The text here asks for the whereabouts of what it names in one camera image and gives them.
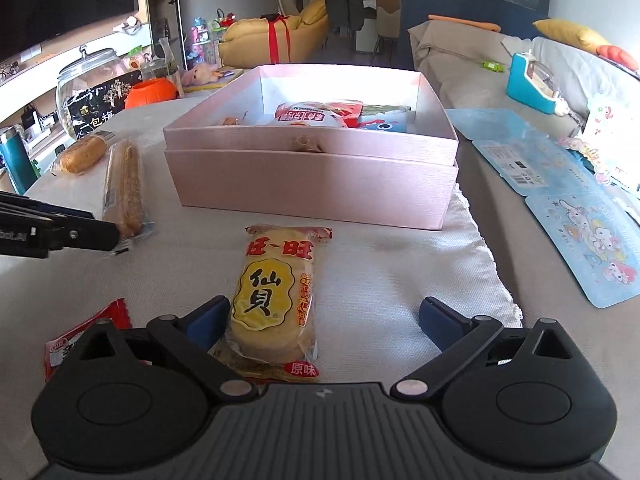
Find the yellow rice cracker pack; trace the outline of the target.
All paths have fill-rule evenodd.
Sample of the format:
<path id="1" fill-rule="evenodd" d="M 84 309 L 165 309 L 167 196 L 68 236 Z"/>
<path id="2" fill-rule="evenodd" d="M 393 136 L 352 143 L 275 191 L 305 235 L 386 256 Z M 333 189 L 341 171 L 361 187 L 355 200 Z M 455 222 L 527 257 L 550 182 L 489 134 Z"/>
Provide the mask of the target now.
<path id="1" fill-rule="evenodd" d="M 316 260 L 332 238 L 324 226 L 254 224 L 227 326 L 209 353 L 258 382 L 315 382 Z"/>

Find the round bread bun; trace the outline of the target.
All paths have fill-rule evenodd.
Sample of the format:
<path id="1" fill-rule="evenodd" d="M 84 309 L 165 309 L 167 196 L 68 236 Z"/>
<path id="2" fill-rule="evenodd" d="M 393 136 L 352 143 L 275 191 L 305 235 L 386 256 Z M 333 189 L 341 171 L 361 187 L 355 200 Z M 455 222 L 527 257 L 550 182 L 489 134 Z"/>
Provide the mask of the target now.
<path id="1" fill-rule="evenodd" d="M 86 134 L 58 155 L 52 174 L 83 174 L 105 156 L 114 137 L 114 133 L 105 130 Z"/>

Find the long wafer biscuit pack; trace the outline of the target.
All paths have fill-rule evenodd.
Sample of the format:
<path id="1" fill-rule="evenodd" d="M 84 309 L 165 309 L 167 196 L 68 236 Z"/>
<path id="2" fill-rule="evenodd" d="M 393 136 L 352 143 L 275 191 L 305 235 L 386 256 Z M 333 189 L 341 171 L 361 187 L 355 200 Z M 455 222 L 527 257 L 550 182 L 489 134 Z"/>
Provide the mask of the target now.
<path id="1" fill-rule="evenodd" d="M 143 168 L 137 144 L 116 142 L 108 151 L 102 220 L 113 223 L 119 232 L 114 254 L 126 252 L 134 241 L 149 236 L 154 223 L 143 200 Z"/>

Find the red snack packet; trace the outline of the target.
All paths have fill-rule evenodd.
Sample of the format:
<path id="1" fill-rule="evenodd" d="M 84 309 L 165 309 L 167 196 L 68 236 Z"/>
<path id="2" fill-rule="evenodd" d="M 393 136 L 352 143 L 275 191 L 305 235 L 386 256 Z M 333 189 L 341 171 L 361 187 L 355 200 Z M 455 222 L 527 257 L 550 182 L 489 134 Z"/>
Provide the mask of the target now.
<path id="1" fill-rule="evenodd" d="M 119 330 L 131 328 L 128 307 L 124 298 L 112 301 L 108 306 L 76 325 L 66 333 L 47 341 L 43 350 L 44 380 L 48 382 L 64 359 L 73 350 L 79 338 L 98 321 L 110 320 Z"/>

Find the red white snack bag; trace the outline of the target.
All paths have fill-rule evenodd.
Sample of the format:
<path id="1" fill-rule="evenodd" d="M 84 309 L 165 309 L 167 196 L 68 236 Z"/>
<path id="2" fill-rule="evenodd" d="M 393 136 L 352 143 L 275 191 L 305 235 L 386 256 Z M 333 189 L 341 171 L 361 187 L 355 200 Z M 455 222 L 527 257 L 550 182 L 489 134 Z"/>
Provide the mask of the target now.
<path id="1" fill-rule="evenodd" d="M 283 103 L 270 125 L 356 128 L 362 109 L 359 101 Z"/>

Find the teal water bottle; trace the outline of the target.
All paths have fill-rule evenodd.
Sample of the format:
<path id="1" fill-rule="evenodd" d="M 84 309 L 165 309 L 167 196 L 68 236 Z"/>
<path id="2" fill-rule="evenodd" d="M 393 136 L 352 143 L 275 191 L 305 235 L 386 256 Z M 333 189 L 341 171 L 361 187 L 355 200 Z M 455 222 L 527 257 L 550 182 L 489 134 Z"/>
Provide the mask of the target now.
<path id="1" fill-rule="evenodd" d="M 16 192 L 24 195 L 38 180 L 38 174 L 28 157 L 20 129 L 17 126 L 1 129 L 1 157 L 9 171 Z"/>

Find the black plum snack bag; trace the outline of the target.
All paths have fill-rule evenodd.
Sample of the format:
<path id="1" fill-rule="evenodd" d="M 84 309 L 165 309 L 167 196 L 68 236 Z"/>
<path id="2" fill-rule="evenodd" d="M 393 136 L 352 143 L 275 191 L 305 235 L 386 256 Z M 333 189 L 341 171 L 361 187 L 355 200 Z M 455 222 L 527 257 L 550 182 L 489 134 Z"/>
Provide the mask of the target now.
<path id="1" fill-rule="evenodd" d="M 129 92 L 141 81 L 140 70 L 133 70 L 70 96 L 64 101 L 65 131 L 79 139 L 99 130 L 125 108 Z"/>

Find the glass jar with lid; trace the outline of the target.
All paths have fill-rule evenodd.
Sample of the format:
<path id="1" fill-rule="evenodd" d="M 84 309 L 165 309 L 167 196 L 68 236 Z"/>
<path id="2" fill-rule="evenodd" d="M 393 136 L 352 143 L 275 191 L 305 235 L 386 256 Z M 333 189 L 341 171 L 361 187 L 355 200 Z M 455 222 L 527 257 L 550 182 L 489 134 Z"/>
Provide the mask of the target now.
<path id="1" fill-rule="evenodd" d="M 92 90 L 117 76 L 126 73 L 122 59 L 113 48 L 90 52 L 86 44 L 78 48 L 80 57 L 66 65 L 58 73 L 55 90 L 55 105 L 58 119 L 65 132 L 74 140 L 77 133 L 73 127 L 70 100 L 82 92 Z"/>

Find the blue cartoon sticker sheet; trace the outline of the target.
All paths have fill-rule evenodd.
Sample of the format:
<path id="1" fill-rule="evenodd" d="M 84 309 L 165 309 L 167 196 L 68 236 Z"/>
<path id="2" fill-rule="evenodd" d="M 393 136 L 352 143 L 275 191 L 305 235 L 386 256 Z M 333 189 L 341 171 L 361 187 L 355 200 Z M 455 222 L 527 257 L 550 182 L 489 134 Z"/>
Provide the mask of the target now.
<path id="1" fill-rule="evenodd" d="M 639 227 L 574 156 L 513 110 L 450 108 L 447 115 L 524 198 L 593 306 L 639 296 Z"/>

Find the orange pumpkin bowl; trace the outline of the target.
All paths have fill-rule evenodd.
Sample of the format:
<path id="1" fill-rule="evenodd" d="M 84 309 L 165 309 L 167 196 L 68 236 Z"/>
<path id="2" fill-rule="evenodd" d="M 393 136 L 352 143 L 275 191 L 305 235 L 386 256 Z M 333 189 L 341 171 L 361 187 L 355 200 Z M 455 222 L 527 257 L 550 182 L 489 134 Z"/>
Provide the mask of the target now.
<path id="1" fill-rule="evenodd" d="M 131 87 L 125 100 L 126 110 L 172 101 L 180 96 L 177 87 L 166 78 L 141 81 Z"/>

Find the pink cardboard gift box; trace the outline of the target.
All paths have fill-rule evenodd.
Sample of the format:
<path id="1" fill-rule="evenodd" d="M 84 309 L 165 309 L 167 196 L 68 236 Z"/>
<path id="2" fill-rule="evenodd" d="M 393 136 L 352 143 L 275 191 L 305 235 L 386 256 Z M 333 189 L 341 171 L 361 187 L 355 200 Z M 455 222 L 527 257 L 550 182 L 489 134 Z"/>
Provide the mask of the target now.
<path id="1" fill-rule="evenodd" d="M 405 107 L 395 127 L 277 121 L 282 104 Z M 417 72 L 358 65 L 265 65 L 164 130 L 186 206 L 437 230 L 458 176 L 459 141 Z"/>

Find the blue snack packet in box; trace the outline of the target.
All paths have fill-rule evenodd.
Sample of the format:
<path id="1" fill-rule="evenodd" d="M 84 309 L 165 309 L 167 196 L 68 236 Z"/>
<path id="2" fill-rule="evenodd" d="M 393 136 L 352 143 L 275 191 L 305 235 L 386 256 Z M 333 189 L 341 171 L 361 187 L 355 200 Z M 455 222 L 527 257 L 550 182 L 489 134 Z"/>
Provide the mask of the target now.
<path id="1" fill-rule="evenodd" d="M 365 105 L 358 118 L 358 129 L 406 132 L 410 106 Z"/>

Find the pink plush toy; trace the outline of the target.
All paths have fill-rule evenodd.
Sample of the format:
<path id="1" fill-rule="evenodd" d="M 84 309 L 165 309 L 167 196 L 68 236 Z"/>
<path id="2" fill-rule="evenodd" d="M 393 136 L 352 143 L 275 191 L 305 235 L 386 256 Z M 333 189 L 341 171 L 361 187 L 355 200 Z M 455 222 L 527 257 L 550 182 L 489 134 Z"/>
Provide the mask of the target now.
<path id="1" fill-rule="evenodd" d="M 181 83 L 183 87 L 204 86 L 204 84 L 217 82 L 221 77 L 222 73 L 216 64 L 203 62 L 184 72 L 181 76 Z"/>

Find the teal tape dispenser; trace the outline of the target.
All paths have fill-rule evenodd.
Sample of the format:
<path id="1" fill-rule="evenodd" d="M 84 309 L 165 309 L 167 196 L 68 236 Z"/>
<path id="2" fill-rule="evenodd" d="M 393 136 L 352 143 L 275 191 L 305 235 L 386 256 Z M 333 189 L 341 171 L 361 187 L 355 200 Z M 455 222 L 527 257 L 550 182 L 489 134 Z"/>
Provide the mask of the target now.
<path id="1" fill-rule="evenodd" d="M 538 112 L 562 114 L 561 92 L 555 76 L 530 51 L 512 55 L 506 95 Z"/>

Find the grey covered sofa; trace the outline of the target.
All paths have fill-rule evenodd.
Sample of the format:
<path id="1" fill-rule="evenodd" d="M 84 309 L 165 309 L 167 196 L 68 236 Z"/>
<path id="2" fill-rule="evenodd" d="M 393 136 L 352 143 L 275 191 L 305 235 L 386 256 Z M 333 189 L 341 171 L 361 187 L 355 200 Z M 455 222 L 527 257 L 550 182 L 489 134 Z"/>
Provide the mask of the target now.
<path id="1" fill-rule="evenodd" d="M 444 21 L 411 27 L 408 37 L 414 68 L 446 107 L 508 108 L 555 139 L 569 136 L 576 128 L 573 118 L 546 115 L 506 95 L 512 55 L 529 51 L 550 68 L 560 95 L 581 118 L 588 117 L 591 104 L 611 107 L 602 148 L 620 158 L 639 155 L 639 81 L 608 61 L 544 37 L 521 39 Z M 486 61 L 506 70 L 488 70 Z"/>

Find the yellow sofa with ribbon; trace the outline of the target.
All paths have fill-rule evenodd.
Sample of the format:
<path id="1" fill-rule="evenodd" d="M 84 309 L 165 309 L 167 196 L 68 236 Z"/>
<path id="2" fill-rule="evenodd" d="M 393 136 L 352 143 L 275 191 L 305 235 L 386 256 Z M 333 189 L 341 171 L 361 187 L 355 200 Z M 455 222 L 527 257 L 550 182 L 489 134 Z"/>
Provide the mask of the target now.
<path id="1" fill-rule="evenodd" d="M 328 33 L 326 0 L 312 0 L 298 15 L 246 18 L 232 24 L 219 44 L 221 62 L 246 70 L 303 63 L 321 48 Z"/>

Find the yellow cushion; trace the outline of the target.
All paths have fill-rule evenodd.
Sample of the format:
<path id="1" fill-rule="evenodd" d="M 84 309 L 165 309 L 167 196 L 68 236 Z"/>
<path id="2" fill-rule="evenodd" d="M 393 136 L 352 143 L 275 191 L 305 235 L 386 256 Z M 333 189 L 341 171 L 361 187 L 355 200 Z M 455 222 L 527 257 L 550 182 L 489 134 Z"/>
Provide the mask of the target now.
<path id="1" fill-rule="evenodd" d="M 591 54 L 597 54 L 600 47 L 611 45 L 595 30 L 560 18 L 544 18 L 533 22 L 533 25 L 541 35 Z"/>

